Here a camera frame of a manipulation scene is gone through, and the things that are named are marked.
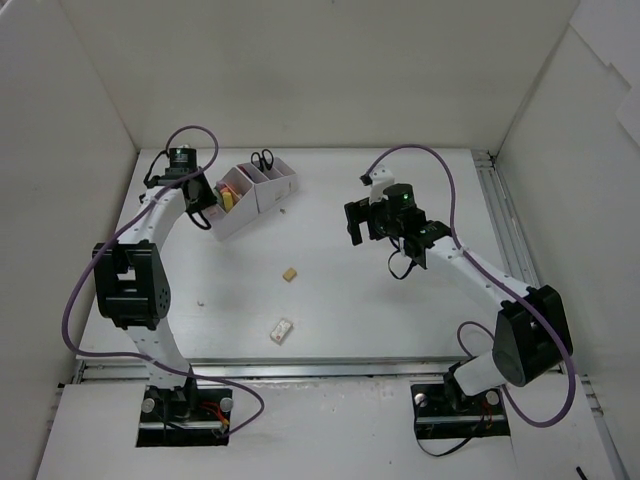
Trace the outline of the yellow highlighter marker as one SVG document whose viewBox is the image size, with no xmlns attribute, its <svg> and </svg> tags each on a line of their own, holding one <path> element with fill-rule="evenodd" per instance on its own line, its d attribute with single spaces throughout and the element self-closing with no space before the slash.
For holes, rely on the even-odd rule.
<svg viewBox="0 0 640 480">
<path fill-rule="evenodd" d="M 228 188 L 223 188 L 220 191 L 220 196 L 222 198 L 222 205 L 225 211 L 229 213 L 235 206 L 234 194 Z"/>
</svg>

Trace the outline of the red gel pen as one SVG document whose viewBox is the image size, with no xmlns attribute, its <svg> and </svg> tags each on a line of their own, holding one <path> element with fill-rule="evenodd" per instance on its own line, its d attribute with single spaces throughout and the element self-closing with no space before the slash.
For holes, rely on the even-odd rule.
<svg viewBox="0 0 640 480">
<path fill-rule="evenodd" d="M 249 173 L 249 171 L 248 171 L 248 170 L 247 170 L 243 165 L 237 165 L 237 168 L 238 168 L 238 169 L 239 169 L 239 170 L 240 170 L 240 171 L 241 171 L 241 172 L 242 172 L 242 173 L 243 173 L 243 174 L 244 174 L 244 175 L 245 175 L 249 180 L 251 180 L 252 182 L 254 181 L 254 180 L 253 180 L 253 177 L 251 176 L 251 174 Z"/>
</svg>

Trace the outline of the black handled scissors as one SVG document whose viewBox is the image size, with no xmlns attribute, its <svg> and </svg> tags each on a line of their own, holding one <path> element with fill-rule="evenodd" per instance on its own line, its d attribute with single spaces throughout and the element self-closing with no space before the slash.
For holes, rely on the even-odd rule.
<svg viewBox="0 0 640 480">
<path fill-rule="evenodd" d="M 259 151 L 251 153 L 250 162 L 260 172 L 265 173 L 272 170 L 275 157 L 272 151 L 268 148 L 264 148 Z"/>
</svg>

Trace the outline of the tan eraser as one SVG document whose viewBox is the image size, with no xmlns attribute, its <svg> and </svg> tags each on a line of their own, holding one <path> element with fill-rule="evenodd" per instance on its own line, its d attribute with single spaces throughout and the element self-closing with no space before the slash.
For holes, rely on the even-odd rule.
<svg viewBox="0 0 640 480">
<path fill-rule="evenodd" d="M 291 280 L 293 280 L 297 275 L 297 272 L 295 269 L 293 268 L 289 268 L 288 270 L 286 270 L 283 274 L 283 278 L 287 281 L 290 282 Z"/>
</svg>

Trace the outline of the pink white stapler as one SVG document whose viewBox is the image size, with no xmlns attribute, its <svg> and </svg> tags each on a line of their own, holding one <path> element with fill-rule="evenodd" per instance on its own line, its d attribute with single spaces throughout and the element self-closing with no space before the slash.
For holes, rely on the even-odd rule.
<svg viewBox="0 0 640 480">
<path fill-rule="evenodd" d="M 209 207 L 206 210 L 206 213 L 211 218 L 220 218 L 225 216 L 224 212 L 220 209 L 218 205 Z"/>
</svg>

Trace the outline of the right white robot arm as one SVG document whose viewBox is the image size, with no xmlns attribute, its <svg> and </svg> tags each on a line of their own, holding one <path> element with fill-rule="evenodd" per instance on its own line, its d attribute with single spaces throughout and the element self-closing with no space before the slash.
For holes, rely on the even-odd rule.
<svg viewBox="0 0 640 480">
<path fill-rule="evenodd" d="M 489 352 L 453 367 L 442 388 L 445 405 L 464 412 L 479 394 L 505 384 L 523 387 L 571 356 L 572 345 L 559 293 L 535 288 L 472 255 L 446 224 L 427 218 L 409 184 L 387 186 L 378 201 L 344 207 L 354 245 L 364 234 L 388 238 L 414 266 L 453 282 L 496 318 Z"/>
</svg>

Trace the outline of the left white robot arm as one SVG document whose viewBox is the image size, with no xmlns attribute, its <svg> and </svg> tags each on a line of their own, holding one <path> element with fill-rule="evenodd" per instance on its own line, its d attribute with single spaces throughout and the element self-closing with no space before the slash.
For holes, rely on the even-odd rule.
<svg viewBox="0 0 640 480">
<path fill-rule="evenodd" d="M 200 395 L 187 377 L 191 365 L 169 325 L 171 290 L 161 250 L 181 216 L 202 216 L 217 199 L 202 174 L 176 183 L 197 171 L 195 149 L 179 146 L 163 154 L 169 165 L 163 175 L 145 178 L 147 190 L 132 225 L 103 255 L 98 254 L 100 244 L 94 247 L 94 281 L 100 314 L 125 331 L 145 357 L 149 390 L 165 395 L 164 408 L 185 420 L 198 411 Z"/>
</svg>

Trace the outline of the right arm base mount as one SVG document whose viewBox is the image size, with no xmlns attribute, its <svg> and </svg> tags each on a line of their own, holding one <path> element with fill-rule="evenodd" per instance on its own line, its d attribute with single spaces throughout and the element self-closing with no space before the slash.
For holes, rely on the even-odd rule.
<svg viewBox="0 0 640 480">
<path fill-rule="evenodd" d="M 418 440 L 509 437 L 505 404 L 496 388 L 454 404 L 443 383 L 414 383 L 413 430 Z"/>
</svg>

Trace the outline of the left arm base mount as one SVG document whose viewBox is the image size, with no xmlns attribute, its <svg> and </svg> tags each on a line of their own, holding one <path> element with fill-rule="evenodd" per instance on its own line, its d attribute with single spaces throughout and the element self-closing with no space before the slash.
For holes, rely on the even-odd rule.
<svg viewBox="0 0 640 480">
<path fill-rule="evenodd" d="M 149 387 L 141 402 L 136 447 L 227 446 L 233 406 L 229 388 Z"/>
</svg>

